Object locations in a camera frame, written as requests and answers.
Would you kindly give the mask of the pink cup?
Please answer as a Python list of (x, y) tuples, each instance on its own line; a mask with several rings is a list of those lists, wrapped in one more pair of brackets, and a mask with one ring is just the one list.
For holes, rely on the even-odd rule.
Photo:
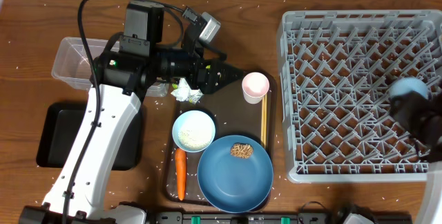
[(244, 99), (250, 104), (259, 103), (269, 91), (269, 80), (259, 72), (247, 74), (242, 80)]

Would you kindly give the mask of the white wrapper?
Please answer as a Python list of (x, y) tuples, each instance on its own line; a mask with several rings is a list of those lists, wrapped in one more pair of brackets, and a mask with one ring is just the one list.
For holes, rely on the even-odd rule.
[(180, 78), (179, 83), (173, 85), (171, 95), (179, 102), (196, 104), (203, 96), (203, 93), (200, 89), (191, 89), (187, 81), (184, 78)]

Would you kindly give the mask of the light blue rice bowl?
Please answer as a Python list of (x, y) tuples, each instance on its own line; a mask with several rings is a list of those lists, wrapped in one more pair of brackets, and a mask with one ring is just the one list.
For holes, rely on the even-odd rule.
[(181, 114), (173, 123), (172, 139), (186, 152), (206, 149), (215, 138), (215, 122), (207, 113), (198, 110)]

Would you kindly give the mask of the brown food scrap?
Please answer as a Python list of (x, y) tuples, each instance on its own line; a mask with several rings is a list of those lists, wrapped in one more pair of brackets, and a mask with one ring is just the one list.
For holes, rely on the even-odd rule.
[(237, 158), (248, 159), (253, 154), (253, 147), (250, 144), (235, 143), (231, 147), (230, 154)]

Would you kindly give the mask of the orange carrot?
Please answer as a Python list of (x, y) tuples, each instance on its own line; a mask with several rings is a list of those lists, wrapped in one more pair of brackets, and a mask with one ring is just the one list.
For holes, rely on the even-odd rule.
[(186, 161), (186, 152), (181, 148), (177, 148), (175, 151), (175, 172), (179, 200), (184, 200), (186, 194)]

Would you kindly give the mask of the blue plate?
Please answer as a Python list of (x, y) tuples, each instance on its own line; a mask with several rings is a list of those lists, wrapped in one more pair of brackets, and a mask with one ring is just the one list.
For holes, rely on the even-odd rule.
[[(235, 144), (249, 144), (249, 158), (231, 155)], [(198, 164), (198, 185), (212, 206), (228, 213), (258, 209), (270, 194), (273, 165), (268, 153), (255, 140), (230, 135), (218, 138), (202, 153)]]

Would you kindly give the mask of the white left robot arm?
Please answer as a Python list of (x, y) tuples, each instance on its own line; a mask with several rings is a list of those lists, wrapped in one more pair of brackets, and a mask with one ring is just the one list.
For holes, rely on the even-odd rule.
[(89, 57), (91, 88), (84, 117), (63, 169), (39, 207), (26, 206), (20, 223), (146, 223), (135, 203), (104, 209), (108, 177), (122, 140), (158, 79), (183, 78), (212, 94), (243, 75), (218, 51), (204, 51), (220, 29), (210, 14), (153, 0), (129, 0), (124, 30), (98, 57)]

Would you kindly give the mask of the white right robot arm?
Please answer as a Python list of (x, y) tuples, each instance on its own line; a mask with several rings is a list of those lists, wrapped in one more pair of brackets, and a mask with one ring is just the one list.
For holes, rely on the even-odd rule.
[(430, 153), (427, 182), (416, 223), (441, 222), (441, 107), (416, 91), (391, 97), (390, 115)]

